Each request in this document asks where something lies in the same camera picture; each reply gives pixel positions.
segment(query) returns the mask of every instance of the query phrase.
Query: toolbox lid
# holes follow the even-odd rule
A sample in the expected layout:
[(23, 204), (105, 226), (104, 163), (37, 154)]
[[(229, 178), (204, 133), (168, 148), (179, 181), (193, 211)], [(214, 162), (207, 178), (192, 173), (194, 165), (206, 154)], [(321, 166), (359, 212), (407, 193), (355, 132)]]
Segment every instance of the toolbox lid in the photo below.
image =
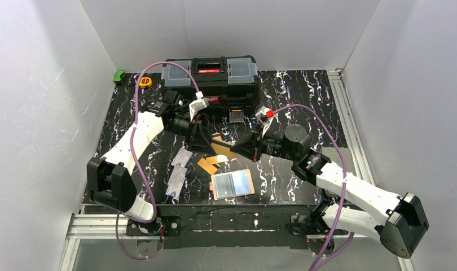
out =
[[(183, 66), (190, 72), (192, 66), (191, 60), (171, 61)], [(165, 80), (165, 86), (190, 86), (190, 78), (179, 67), (173, 65), (166, 65), (162, 68), (162, 79)]]
[(227, 72), (229, 84), (253, 83), (253, 76), (257, 74), (257, 64), (251, 58), (228, 58)]

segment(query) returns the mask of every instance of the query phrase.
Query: black toolbox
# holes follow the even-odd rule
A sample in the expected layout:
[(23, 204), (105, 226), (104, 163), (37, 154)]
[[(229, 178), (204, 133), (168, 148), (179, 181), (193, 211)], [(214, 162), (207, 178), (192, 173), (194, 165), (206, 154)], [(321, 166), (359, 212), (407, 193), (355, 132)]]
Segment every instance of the black toolbox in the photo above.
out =
[[(200, 91), (209, 101), (207, 113), (228, 115), (231, 123), (244, 122), (260, 104), (261, 82), (253, 56), (233, 58), (168, 59), (190, 71)], [(172, 89), (185, 99), (194, 100), (195, 87), (180, 68), (164, 65), (161, 89)]]

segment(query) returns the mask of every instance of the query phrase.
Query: white wall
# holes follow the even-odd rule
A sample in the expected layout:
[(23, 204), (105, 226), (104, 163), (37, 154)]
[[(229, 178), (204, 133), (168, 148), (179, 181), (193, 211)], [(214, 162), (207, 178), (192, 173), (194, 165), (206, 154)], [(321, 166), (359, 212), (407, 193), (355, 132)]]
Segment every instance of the white wall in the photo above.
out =
[(379, 0), (81, 0), (114, 64), (253, 55), (259, 69), (345, 66)]
[(79, 1), (0, 0), (0, 270), (57, 270), (115, 67)]
[(345, 69), (375, 181), (424, 205), (416, 270), (457, 270), (457, 1), (382, 0)]

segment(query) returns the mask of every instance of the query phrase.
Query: black marble table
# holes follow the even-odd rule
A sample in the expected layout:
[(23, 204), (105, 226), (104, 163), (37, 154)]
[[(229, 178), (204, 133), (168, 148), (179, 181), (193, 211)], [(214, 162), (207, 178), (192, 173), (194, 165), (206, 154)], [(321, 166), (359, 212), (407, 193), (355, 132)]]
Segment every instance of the black marble table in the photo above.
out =
[[(100, 136), (96, 156), (106, 153), (124, 135), (134, 121), (134, 90), (138, 74), (126, 74), (122, 85), (116, 86), (111, 104)], [(149, 74), (153, 80), (151, 88), (139, 95), (143, 105), (146, 99), (159, 99), (160, 74)], [(271, 109), (281, 108), (291, 103), (310, 106), (327, 125), (339, 147), (347, 147), (336, 109), (335, 100), (326, 71), (261, 71), (258, 74), (262, 82), (261, 102)], [(256, 123), (254, 117), (248, 117), (243, 124), (229, 124), (226, 118), (210, 118), (210, 130), (219, 132), (225, 141), (236, 142)], [(289, 124), (301, 124), (313, 136), (312, 147), (320, 150), (332, 146), (328, 136), (311, 114), (299, 109), (288, 110), (276, 116), (270, 131), (281, 134)], [(263, 155), (261, 160), (253, 163), (237, 156), (237, 159), (222, 163), (217, 173), (250, 169), (255, 194), (230, 199), (214, 200), (209, 190), (210, 175), (197, 165), (202, 157), (194, 155), (187, 166), (187, 179), (178, 200), (165, 195), (167, 182), (172, 171), (170, 162), (182, 146), (183, 138), (162, 132), (140, 157), (140, 163), (153, 186), (153, 193), (158, 204), (193, 204), (193, 205), (227, 205), (227, 204), (317, 204), (321, 190), (307, 182), (301, 182), (290, 170), (291, 161)], [(148, 198), (138, 172), (133, 180), (140, 195)]]

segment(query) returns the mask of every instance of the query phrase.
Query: metal frame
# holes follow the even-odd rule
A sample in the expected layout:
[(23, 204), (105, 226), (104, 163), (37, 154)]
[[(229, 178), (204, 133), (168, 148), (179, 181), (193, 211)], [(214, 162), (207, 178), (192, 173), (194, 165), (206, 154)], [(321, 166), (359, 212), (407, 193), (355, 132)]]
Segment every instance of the metal frame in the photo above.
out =
[[(360, 141), (356, 123), (351, 114), (350, 103), (346, 93), (342, 75), (339, 71), (328, 71), (330, 87), (335, 98), (336, 108), (345, 133), (348, 148), (355, 162), (357, 176), (375, 184), (368, 165), (363, 146)], [(64, 255), (59, 270), (72, 270), (81, 239), (115, 239), (116, 215), (73, 215), (68, 229)], [(121, 239), (157, 239), (158, 237), (128, 237), (125, 235), (128, 220), (120, 217), (119, 229)], [(324, 235), (307, 235), (309, 239), (324, 237)], [(345, 235), (336, 235), (335, 238), (346, 238)], [(355, 238), (367, 238), (356, 234)], [(398, 258), (402, 271), (413, 271), (411, 260)]]

